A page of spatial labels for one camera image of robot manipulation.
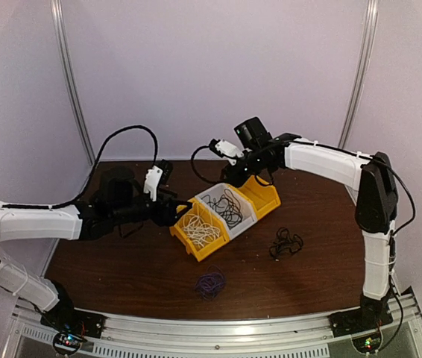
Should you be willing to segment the yellow plastic bin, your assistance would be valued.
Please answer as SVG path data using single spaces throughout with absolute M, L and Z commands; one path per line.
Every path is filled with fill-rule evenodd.
M 238 190 L 251 202 L 258 220 L 281 205 L 276 187 L 260 177 L 250 177 Z
M 186 253 L 200 262 L 227 245 L 230 238 L 216 214 L 196 198 L 189 201 L 193 208 L 169 230 L 185 246 Z

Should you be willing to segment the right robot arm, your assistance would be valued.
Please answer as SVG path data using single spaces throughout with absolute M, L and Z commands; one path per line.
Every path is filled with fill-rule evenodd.
M 262 171 L 307 172 L 334 181 L 357 193 L 355 220 L 365 246 L 365 279 L 354 321 L 370 329 L 382 317 L 390 297 L 391 272 L 396 259 L 395 221 L 398 193 L 386 154 L 360 154 L 334 148 L 300 135 L 272 136 L 257 117 L 237 125 L 241 146 L 214 139 L 212 150 L 227 160 L 221 180 L 241 187 Z

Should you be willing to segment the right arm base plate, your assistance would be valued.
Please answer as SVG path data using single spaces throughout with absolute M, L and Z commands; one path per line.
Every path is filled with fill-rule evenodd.
M 375 330 L 380 325 L 392 323 L 393 317 L 386 310 L 376 313 L 360 307 L 333 313 L 329 321 L 334 337 L 340 337 Z

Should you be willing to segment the right yellow plastic bin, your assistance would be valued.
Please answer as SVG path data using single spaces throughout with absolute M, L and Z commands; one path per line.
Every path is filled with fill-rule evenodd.
M 260 177 L 250 177 L 238 190 L 251 202 L 258 220 L 281 205 L 276 187 Z

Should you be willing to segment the aluminium frame post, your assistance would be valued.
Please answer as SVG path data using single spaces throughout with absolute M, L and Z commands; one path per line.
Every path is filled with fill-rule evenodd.
M 359 102 L 365 84 L 365 77 L 371 61 L 371 55 L 374 47 L 374 39 L 377 32 L 377 23 L 379 16 L 379 1 L 368 0 L 363 22 L 362 41 L 359 50 L 359 59 L 357 61 L 356 74 L 350 94 L 347 112 L 344 124 L 341 130 L 341 136 L 338 141 L 338 147 L 346 147 L 350 138 L 350 133 L 356 119 Z
M 95 152 L 92 148 L 91 139 L 89 137 L 86 122 L 84 120 L 81 101 L 78 95 L 78 88 L 72 67 L 72 59 L 69 52 L 66 26 L 63 18 L 62 1 L 51 0 L 51 14 L 57 38 L 58 51 L 63 68 L 66 90 L 69 96 L 69 102 L 72 107 L 72 113 L 78 128 L 78 135 L 80 137 L 87 162 L 91 166 L 95 160 Z

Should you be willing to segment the front aluminium rail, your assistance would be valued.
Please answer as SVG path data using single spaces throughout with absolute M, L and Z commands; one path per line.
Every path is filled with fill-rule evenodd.
M 74 357 L 422 357 L 422 314 L 409 293 L 388 302 L 393 321 L 380 329 L 336 336 L 330 313 L 286 318 L 193 321 L 104 315 L 101 336 L 87 337 Z

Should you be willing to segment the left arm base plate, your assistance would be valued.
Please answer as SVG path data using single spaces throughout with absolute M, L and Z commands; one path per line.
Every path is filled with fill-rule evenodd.
M 64 313 L 38 310 L 38 313 L 41 315 L 40 323 L 57 332 L 72 333 L 78 337 L 101 338 L 105 323 L 105 316 L 102 314 L 76 309 Z

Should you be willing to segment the left aluminium frame post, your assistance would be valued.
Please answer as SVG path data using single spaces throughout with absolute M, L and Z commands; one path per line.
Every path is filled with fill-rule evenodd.
M 72 107 L 72 113 L 78 128 L 78 135 L 80 137 L 87 162 L 91 166 L 95 160 L 95 152 L 92 148 L 91 139 L 89 137 L 86 122 L 84 120 L 81 101 L 78 95 L 78 88 L 72 67 L 72 59 L 69 52 L 66 26 L 63 18 L 62 1 L 51 0 L 51 14 L 57 38 L 58 51 L 63 68 L 66 90 L 69 96 L 69 102 Z

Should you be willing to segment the round controller board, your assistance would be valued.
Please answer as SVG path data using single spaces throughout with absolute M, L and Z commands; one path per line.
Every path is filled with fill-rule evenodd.
M 71 333 L 57 333 L 52 339 L 52 347 L 58 354 L 70 355 L 77 353 L 84 340 L 80 337 L 74 336 Z
M 368 334 L 352 338 L 352 344 L 357 352 L 361 354 L 372 354 L 380 348 L 382 337 L 379 334 Z

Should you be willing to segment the left yellow plastic bin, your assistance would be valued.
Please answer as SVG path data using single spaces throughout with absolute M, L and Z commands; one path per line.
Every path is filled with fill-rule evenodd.
M 193 208 L 169 230 L 185 246 L 186 253 L 200 262 L 227 245 L 230 238 L 216 214 L 196 198 L 189 201 Z

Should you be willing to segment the right round controller board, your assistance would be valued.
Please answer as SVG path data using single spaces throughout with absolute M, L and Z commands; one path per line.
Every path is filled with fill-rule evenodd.
M 379 334 L 368 334 L 352 338 L 352 344 L 357 352 L 361 354 L 372 354 L 380 348 L 382 337 Z

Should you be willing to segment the white plastic bin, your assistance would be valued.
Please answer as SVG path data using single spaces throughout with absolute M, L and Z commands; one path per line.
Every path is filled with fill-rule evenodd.
M 257 223 L 251 202 L 229 184 L 216 184 L 197 194 L 195 198 L 212 214 L 217 215 L 230 240 L 234 240 Z

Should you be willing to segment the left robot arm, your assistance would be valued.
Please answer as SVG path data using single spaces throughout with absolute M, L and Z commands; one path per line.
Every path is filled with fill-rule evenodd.
M 100 239 L 124 224 L 151 220 L 171 227 L 192 209 L 192 203 L 177 199 L 162 188 L 170 170 L 152 166 L 139 183 L 133 171 L 118 166 L 103 172 L 99 187 L 89 200 L 74 199 L 69 204 L 27 205 L 0 202 L 0 243 L 25 239 Z M 32 303 L 49 321 L 64 331 L 80 323 L 66 290 L 0 253 L 0 287 Z

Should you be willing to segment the right aluminium frame post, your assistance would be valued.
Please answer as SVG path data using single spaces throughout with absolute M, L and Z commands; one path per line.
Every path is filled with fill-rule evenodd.
M 359 59 L 357 61 L 356 74 L 350 94 L 347 112 L 344 124 L 341 130 L 341 136 L 338 141 L 338 147 L 346 147 L 350 138 L 350 133 L 356 119 L 359 102 L 365 84 L 365 77 L 371 61 L 371 55 L 374 47 L 374 39 L 377 32 L 377 23 L 379 16 L 379 1 L 368 0 L 363 22 L 362 41 L 359 50 Z

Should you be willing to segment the left round controller board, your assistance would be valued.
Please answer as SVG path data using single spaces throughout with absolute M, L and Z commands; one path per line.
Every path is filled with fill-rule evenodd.
M 74 336 L 71 333 L 57 333 L 52 339 L 52 347 L 58 354 L 70 355 L 77 353 L 84 340 L 80 337 Z

